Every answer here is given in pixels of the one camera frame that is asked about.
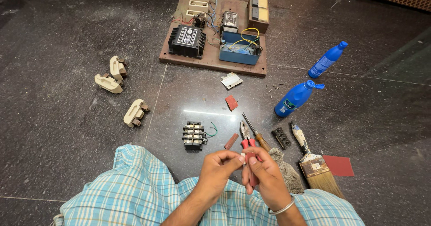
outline pliers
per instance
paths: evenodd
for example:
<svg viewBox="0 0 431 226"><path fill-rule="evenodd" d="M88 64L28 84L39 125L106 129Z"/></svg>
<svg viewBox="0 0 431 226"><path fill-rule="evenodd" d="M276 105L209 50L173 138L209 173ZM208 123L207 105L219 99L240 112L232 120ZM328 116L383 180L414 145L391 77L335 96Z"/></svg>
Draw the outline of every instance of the pliers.
<svg viewBox="0 0 431 226"><path fill-rule="evenodd" d="M241 121L240 123L240 130L241 130L241 135L243 136L243 139L244 139L241 142L241 145L243 146L243 148L246 149L249 146L256 147L256 145L254 144L256 140L250 138L250 131L248 130L248 126L244 123L244 121ZM257 156L257 159L260 162L262 162L259 156Z"/></svg>

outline brush bristles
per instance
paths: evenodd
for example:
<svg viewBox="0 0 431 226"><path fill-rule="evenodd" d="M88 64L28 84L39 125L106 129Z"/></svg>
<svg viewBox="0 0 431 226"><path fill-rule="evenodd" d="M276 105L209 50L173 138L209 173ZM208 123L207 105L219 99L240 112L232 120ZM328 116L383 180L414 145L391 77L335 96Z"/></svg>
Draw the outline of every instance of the brush bristles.
<svg viewBox="0 0 431 226"><path fill-rule="evenodd" d="M338 188L331 171L309 177L307 178L307 181L310 185L310 188L327 191L338 196L339 198L345 199L341 190Z"/></svg>

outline red pliers handle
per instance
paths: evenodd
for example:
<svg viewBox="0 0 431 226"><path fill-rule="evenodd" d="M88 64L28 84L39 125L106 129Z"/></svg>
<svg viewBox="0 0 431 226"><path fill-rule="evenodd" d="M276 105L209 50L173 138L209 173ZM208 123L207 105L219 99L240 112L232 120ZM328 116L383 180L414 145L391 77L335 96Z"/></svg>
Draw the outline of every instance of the red pliers handle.
<svg viewBox="0 0 431 226"><path fill-rule="evenodd" d="M242 142L241 142L241 144L242 144L242 146L243 146L243 148L244 149L246 149L246 148L248 148L249 147L249 144L252 146L252 147L256 147L256 145L254 144L254 142L256 142L256 140L254 140L254 139L249 139L249 140L247 140L247 139L244 139ZM259 156L256 156L257 157L257 160L258 161L260 161L260 162L263 162L263 160L261 160L261 158L259 157Z"/></svg>

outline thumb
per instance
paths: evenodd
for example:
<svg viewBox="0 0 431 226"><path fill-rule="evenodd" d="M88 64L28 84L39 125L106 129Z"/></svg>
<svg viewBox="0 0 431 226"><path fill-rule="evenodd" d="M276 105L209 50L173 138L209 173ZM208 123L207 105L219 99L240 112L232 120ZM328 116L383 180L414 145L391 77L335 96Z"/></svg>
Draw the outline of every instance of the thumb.
<svg viewBox="0 0 431 226"><path fill-rule="evenodd" d="M236 158L231 159L229 163L223 165L222 167L224 168L224 171L228 175L231 175L235 170L237 170L243 165L244 161L245 161L244 157L238 156Z"/></svg>
<svg viewBox="0 0 431 226"><path fill-rule="evenodd" d="M270 174L262 167L262 162L257 161L255 157L248 159L251 171L259 178L260 181L265 180Z"/></svg>

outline person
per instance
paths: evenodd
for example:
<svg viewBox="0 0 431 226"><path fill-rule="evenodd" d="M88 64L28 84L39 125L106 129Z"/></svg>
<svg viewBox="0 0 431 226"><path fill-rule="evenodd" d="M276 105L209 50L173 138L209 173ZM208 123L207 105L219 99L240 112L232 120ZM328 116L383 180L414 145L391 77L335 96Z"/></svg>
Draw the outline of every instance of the person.
<svg viewBox="0 0 431 226"><path fill-rule="evenodd" d="M114 167L64 203L54 225L361 225L352 205L317 189L291 195L278 165L260 147L249 147L259 179L249 183L244 157L234 151L210 153L199 177L175 184L167 166L141 146L116 150ZM242 185L229 180L242 170Z"/></svg>

